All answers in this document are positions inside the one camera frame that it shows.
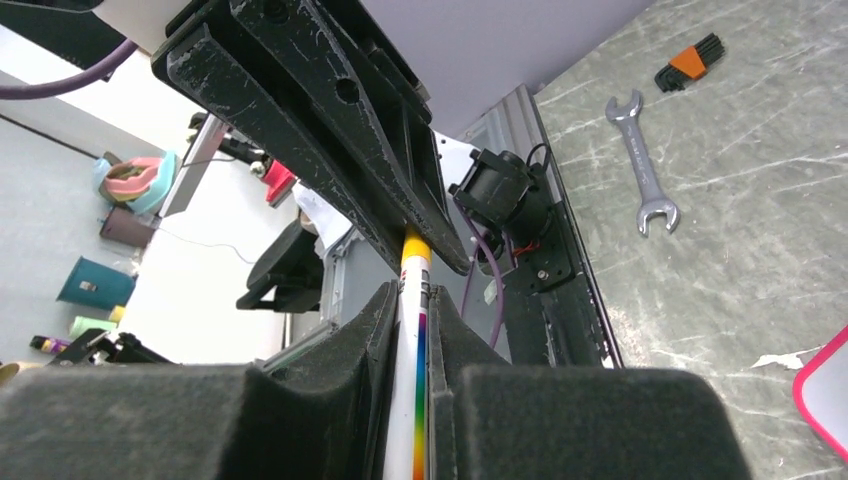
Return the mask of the yellow marker cap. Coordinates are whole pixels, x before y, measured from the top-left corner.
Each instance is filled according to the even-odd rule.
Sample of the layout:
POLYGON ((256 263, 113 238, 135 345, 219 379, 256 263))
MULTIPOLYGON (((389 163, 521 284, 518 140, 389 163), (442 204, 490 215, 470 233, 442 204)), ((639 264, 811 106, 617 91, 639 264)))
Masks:
POLYGON ((431 263, 432 250, 421 235, 411 225, 408 225, 405 231, 401 263, 413 257, 420 257, 431 263))

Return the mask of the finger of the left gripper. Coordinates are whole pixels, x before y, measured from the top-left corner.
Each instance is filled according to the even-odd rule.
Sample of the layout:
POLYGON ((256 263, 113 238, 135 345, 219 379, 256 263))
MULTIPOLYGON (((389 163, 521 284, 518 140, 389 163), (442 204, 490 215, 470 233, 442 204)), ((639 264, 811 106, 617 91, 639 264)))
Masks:
POLYGON ((154 54, 153 70, 281 160, 399 268, 408 208, 397 158, 334 39, 193 29, 154 54))
POLYGON ((403 57, 358 1, 234 1, 260 86, 250 139, 343 213, 389 262, 408 231, 458 273, 431 112, 403 57))

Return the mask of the pink framed whiteboard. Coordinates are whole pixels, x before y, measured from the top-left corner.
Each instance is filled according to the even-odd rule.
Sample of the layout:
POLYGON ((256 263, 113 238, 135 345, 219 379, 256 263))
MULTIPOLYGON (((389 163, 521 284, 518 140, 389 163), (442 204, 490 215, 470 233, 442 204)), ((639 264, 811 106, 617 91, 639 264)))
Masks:
POLYGON ((799 370, 792 395, 802 419, 847 462, 847 327, 799 370))

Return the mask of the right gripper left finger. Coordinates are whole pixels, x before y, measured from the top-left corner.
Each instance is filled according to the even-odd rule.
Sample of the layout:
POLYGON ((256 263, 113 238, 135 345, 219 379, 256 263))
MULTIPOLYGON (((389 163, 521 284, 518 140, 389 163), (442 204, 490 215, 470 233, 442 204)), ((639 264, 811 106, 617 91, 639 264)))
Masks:
POLYGON ((1 392, 5 479, 369 479, 398 285, 274 372, 42 367, 1 392))

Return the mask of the white marker pen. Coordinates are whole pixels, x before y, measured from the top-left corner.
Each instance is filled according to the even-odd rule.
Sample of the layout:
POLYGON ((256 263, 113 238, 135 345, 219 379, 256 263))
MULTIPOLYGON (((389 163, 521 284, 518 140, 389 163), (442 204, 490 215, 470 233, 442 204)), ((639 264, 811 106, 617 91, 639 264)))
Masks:
POLYGON ((394 375, 381 477, 428 477, 428 308, 430 260, 402 262, 394 375))

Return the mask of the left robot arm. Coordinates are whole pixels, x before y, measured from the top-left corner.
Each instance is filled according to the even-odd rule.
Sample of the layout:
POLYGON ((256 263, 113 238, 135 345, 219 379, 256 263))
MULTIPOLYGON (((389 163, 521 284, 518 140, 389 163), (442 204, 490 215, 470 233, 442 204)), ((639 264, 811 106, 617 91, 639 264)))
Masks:
POLYGON ((358 1, 193 1, 165 28, 155 76, 282 162, 392 267, 408 230, 457 273, 470 262, 455 200, 516 243, 543 235, 541 171, 471 152, 445 185, 423 86, 358 1))

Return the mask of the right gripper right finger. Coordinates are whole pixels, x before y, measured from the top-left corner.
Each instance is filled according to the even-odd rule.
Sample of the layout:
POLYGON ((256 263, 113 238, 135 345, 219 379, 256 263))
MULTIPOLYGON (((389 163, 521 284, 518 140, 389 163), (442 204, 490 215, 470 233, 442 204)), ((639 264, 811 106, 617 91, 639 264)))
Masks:
POLYGON ((433 479, 747 479, 716 392, 687 371, 507 363, 429 301, 433 479))

